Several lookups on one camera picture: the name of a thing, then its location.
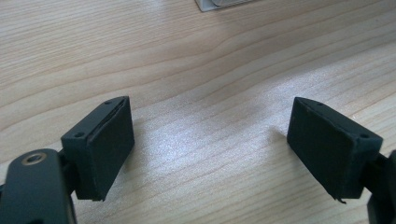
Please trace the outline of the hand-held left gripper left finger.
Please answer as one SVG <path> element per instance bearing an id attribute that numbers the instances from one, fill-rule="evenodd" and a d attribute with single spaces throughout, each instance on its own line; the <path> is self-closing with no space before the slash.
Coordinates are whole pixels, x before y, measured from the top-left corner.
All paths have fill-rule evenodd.
<path id="1" fill-rule="evenodd" d="M 101 103 L 61 141 L 66 159 L 77 166 L 78 198 L 104 200 L 134 146 L 130 99 Z"/>

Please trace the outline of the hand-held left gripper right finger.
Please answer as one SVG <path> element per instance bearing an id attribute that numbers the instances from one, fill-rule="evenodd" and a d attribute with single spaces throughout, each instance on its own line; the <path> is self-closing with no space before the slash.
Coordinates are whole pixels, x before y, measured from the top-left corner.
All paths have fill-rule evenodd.
<path id="1" fill-rule="evenodd" d="M 319 184 L 342 201 L 361 196 L 363 167 L 377 158 L 383 138 L 323 103 L 296 97 L 287 142 Z"/>

